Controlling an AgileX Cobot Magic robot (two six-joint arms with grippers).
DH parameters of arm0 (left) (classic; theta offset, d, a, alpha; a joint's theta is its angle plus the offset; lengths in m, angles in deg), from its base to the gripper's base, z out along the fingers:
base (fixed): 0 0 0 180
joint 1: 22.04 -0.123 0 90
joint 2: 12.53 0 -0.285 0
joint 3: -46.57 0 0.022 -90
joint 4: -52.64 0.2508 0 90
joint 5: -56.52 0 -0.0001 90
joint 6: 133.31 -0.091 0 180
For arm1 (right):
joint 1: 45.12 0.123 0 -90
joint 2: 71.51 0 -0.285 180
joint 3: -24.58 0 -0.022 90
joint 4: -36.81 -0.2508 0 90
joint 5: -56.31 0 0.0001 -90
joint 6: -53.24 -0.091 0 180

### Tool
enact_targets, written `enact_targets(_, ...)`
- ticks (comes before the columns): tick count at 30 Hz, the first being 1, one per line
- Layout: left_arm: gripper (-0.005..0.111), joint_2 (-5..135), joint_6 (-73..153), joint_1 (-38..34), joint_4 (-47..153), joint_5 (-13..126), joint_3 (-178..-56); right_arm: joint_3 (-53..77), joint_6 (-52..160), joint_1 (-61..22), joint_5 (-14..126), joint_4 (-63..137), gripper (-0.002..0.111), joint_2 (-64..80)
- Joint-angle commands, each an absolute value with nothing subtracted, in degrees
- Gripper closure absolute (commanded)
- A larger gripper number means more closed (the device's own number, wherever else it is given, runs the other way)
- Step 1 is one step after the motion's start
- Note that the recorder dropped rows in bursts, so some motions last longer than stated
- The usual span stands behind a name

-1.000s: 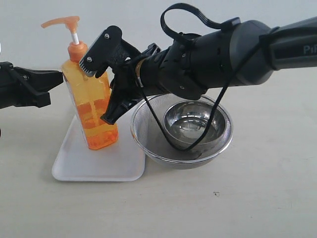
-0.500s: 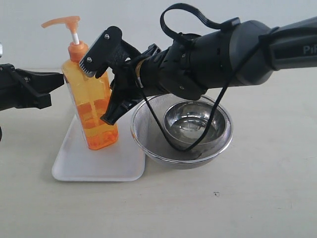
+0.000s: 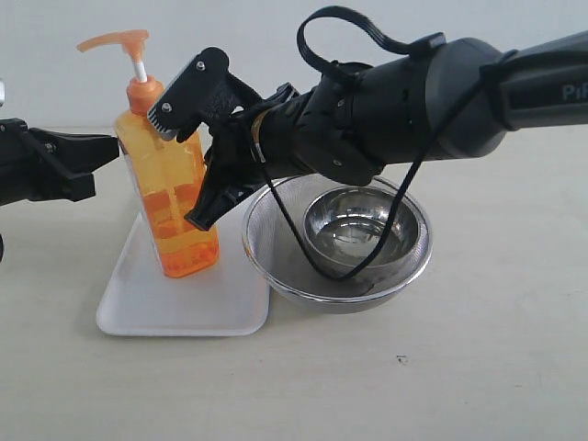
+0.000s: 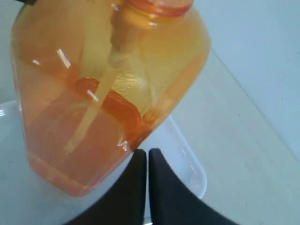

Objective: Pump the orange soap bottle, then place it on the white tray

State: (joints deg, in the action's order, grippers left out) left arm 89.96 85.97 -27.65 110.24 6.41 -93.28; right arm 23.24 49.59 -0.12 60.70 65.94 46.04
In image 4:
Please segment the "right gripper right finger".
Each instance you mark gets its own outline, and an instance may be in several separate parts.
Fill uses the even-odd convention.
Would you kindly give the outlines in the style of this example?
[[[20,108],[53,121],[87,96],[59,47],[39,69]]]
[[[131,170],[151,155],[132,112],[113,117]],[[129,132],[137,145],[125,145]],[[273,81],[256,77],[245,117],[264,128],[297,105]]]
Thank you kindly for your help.
[[[154,225],[234,225],[178,178],[160,149],[149,151],[150,213]]]

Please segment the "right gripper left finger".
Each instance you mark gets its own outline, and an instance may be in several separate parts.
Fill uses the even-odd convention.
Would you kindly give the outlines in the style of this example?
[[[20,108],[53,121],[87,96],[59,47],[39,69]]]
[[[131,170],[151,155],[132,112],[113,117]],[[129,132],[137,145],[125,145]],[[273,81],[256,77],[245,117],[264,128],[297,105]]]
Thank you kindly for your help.
[[[112,187],[68,225],[142,225],[146,200],[147,156],[134,151]]]

